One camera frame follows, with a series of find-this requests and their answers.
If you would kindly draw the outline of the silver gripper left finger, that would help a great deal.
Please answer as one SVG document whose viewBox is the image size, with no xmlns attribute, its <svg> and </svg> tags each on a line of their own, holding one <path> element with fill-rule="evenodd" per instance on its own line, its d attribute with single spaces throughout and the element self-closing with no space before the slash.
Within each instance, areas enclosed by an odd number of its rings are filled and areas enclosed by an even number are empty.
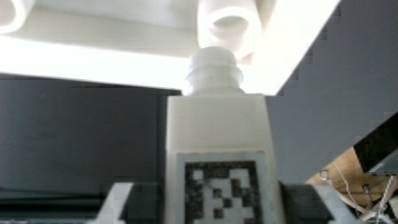
<svg viewBox="0 0 398 224">
<path fill-rule="evenodd" d="M 119 182 L 112 185 L 96 218 L 87 224 L 126 224 L 121 215 L 133 186 L 133 182 Z"/>
</svg>

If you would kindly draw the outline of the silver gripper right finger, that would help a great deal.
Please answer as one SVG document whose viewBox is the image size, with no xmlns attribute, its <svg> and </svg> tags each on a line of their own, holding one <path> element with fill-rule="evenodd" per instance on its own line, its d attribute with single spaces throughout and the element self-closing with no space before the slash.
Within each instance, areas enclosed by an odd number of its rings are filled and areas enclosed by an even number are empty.
<svg viewBox="0 0 398 224">
<path fill-rule="evenodd" d="M 334 188 L 329 185 L 315 185 L 313 188 L 332 215 L 332 220 L 327 224 L 362 224 L 362 222 L 354 217 Z"/>
</svg>

